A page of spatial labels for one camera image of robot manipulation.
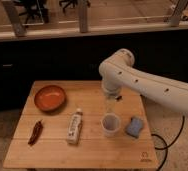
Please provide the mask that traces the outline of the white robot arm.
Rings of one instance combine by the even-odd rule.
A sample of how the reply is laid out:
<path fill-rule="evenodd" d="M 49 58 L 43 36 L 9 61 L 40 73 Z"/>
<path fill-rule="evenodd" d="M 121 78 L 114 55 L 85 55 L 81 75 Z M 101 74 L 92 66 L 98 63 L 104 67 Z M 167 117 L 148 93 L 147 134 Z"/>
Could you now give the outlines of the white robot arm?
<path fill-rule="evenodd" d="M 99 73 L 104 94 L 115 97 L 122 87 L 128 87 L 188 117 L 188 83 L 137 70 L 134 62 L 135 57 L 128 49 L 119 49 L 101 62 Z"/>

